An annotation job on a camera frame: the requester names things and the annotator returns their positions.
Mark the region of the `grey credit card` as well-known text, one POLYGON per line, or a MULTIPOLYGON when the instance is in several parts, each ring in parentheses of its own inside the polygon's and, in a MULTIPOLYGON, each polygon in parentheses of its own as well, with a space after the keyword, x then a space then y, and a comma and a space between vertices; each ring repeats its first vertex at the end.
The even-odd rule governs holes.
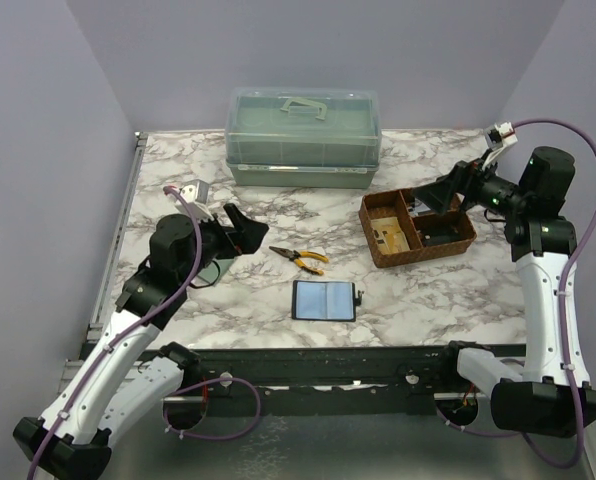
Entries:
POLYGON ((433 214, 433 210, 418 199, 407 204, 407 211, 411 217, 433 214))

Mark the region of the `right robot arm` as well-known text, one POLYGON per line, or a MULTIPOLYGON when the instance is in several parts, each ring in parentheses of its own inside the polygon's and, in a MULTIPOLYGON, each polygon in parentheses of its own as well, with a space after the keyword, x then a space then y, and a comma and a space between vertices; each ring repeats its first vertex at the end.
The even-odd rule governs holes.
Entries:
POLYGON ((596 420, 596 390, 577 335, 573 287, 573 224, 560 214, 575 175, 573 157, 560 149, 533 150, 517 183, 496 174, 484 159, 460 161, 414 197, 437 214, 461 195, 461 210, 481 206, 505 221, 505 238, 520 277, 527 328, 522 370, 483 347, 461 345, 442 362, 438 379, 458 392, 473 383, 490 400, 503 430, 570 438, 596 420))

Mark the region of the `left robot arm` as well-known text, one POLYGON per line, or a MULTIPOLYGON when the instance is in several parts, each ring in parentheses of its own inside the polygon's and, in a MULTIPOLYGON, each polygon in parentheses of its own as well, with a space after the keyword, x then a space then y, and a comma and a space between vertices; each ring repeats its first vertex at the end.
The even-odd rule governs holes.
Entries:
POLYGON ((187 300, 198 272, 214 260, 257 252, 269 227, 228 203, 231 223, 190 209, 162 217, 149 254, 125 282, 101 337, 58 398, 37 417, 24 417, 13 436, 30 460, 28 476, 43 469, 57 479, 97 479, 119 438, 171 394, 214 384, 198 355, 172 342, 133 381, 134 363, 187 300))

